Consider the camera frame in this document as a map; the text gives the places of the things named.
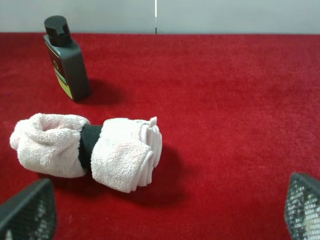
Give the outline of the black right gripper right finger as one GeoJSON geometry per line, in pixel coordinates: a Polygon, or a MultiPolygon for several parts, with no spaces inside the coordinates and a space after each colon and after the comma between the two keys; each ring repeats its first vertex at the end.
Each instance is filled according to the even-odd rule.
{"type": "Polygon", "coordinates": [[[293,240],[320,238],[320,181],[306,173],[290,177],[284,219],[293,240]]]}

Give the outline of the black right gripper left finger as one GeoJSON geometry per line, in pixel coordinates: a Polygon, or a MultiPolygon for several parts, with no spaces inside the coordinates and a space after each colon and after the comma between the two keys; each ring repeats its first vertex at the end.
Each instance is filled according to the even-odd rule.
{"type": "Polygon", "coordinates": [[[0,205],[2,240],[52,240],[57,227],[54,187],[38,179],[0,205]]]}

